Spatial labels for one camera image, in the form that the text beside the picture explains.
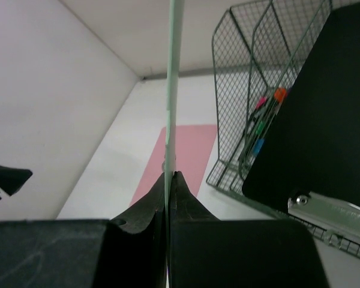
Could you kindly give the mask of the green clipboard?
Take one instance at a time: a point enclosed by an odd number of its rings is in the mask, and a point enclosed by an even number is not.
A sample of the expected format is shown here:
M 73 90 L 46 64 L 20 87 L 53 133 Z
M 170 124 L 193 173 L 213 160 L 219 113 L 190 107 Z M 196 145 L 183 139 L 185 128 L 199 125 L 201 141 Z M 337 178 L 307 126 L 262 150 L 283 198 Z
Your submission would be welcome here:
M 176 167 L 176 111 L 179 67 L 181 58 L 182 23 L 184 1 L 170 1 L 169 10 L 169 57 L 167 62 L 167 124 L 164 162 L 164 204 L 166 213 L 166 254 L 167 276 L 169 286 L 172 285 L 170 263 L 170 189 Z

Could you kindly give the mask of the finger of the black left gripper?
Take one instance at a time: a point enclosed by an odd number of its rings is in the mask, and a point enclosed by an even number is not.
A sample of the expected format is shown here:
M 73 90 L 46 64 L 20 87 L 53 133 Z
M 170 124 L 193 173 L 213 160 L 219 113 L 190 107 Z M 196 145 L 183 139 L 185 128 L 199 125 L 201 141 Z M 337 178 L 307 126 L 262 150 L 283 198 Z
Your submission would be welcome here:
M 7 195 L 16 194 L 33 175 L 29 169 L 0 166 L 0 189 Z

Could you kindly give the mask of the pink clipboard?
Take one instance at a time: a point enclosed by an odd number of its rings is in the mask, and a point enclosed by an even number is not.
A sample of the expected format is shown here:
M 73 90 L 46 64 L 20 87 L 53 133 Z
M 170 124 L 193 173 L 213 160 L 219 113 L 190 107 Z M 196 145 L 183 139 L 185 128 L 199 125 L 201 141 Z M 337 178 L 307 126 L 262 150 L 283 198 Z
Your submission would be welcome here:
M 176 170 L 182 172 L 195 197 L 199 193 L 216 136 L 216 125 L 179 125 L 176 128 Z M 166 129 L 162 128 L 130 205 L 146 195 L 162 174 L 165 140 Z

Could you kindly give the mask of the orange capped black highlighter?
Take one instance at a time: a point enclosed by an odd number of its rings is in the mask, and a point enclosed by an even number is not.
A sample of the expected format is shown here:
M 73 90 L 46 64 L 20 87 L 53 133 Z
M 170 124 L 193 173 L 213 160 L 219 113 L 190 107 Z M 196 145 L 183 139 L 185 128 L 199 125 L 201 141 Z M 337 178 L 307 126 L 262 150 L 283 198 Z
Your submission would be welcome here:
M 288 95 L 288 90 L 286 88 L 277 88 L 271 97 L 271 103 L 269 105 L 270 111 L 276 115 Z

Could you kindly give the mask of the black clipboard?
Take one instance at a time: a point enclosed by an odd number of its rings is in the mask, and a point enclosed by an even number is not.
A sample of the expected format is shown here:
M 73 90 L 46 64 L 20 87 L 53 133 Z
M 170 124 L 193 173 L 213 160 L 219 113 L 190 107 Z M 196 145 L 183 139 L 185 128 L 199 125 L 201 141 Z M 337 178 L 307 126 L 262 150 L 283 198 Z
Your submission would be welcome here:
M 360 2 L 329 14 L 242 192 L 360 243 Z

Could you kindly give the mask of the blue capped black highlighter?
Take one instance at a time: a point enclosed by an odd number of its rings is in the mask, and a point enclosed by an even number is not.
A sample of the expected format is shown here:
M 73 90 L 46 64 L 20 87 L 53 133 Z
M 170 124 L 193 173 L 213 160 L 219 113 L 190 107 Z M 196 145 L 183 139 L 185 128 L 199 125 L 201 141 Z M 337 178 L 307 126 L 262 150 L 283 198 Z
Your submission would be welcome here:
M 249 140 L 244 147 L 244 158 L 257 157 L 257 155 L 259 154 L 262 148 L 264 141 L 265 141 L 264 138 Z

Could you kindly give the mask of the green capped black highlighter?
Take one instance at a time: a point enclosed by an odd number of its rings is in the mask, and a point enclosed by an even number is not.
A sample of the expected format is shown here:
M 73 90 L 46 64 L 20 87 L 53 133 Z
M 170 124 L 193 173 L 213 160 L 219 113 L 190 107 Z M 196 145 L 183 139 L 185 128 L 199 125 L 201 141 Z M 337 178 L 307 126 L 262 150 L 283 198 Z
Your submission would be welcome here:
M 257 137 L 258 135 L 263 133 L 264 127 L 265 122 L 263 120 L 251 121 L 249 127 L 244 129 L 243 136 L 246 139 L 250 139 L 251 137 Z

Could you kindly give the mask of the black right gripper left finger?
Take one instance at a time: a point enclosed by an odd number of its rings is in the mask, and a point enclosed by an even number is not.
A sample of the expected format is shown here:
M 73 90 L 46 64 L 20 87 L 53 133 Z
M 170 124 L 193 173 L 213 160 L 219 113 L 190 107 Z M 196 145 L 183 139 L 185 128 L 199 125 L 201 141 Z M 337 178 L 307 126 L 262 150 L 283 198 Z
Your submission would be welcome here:
M 1 221 L 0 287 L 165 287 L 164 177 L 108 219 Z

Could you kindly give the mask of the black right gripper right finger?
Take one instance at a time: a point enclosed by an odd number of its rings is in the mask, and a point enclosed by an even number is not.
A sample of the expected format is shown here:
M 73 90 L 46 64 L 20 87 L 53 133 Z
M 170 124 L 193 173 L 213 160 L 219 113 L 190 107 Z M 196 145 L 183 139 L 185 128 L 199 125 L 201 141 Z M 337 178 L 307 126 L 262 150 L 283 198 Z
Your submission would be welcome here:
M 295 220 L 219 220 L 181 172 L 169 200 L 171 287 L 328 287 L 311 234 Z

